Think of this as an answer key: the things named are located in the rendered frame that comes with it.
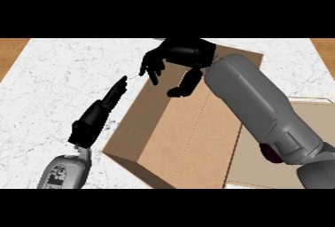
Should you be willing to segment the dark purple eggplant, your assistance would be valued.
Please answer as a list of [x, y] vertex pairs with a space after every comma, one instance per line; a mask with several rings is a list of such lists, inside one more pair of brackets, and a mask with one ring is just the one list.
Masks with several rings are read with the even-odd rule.
[[261, 151], [262, 157], [268, 162], [275, 164], [283, 162], [281, 158], [278, 157], [277, 153], [272, 151], [268, 145], [259, 144], [259, 151]]

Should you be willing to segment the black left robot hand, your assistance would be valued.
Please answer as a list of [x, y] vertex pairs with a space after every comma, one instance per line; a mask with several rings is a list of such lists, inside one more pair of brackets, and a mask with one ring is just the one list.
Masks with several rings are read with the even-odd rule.
[[120, 100], [126, 91], [126, 76], [123, 76], [109, 89], [103, 99], [98, 99], [85, 110], [79, 119], [72, 123], [72, 133], [67, 142], [75, 146], [88, 148], [98, 137], [110, 110]]

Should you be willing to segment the brown cardboard box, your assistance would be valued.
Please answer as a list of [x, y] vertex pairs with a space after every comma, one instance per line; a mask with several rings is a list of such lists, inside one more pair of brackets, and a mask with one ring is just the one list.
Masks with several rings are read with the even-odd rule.
[[147, 83], [103, 153], [153, 188], [222, 188], [240, 122], [206, 85], [169, 98], [188, 69], [166, 63]]

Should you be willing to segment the beige tray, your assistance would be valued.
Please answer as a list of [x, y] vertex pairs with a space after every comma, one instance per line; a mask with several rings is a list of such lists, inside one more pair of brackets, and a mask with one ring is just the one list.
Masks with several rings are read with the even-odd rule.
[[335, 189], [335, 104], [292, 102], [240, 115], [225, 181], [249, 187]]

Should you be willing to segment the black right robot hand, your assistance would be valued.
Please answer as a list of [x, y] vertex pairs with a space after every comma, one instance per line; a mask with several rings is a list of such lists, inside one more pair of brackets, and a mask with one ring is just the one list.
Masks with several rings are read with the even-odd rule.
[[169, 98], [187, 97], [201, 79], [201, 69], [213, 62], [215, 44], [200, 38], [166, 38], [159, 46], [142, 57], [139, 73], [147, 73], [153, 85], [156, 77], [165, 70], [163, 62], [188, 67], [178, 86], [166, 91]]

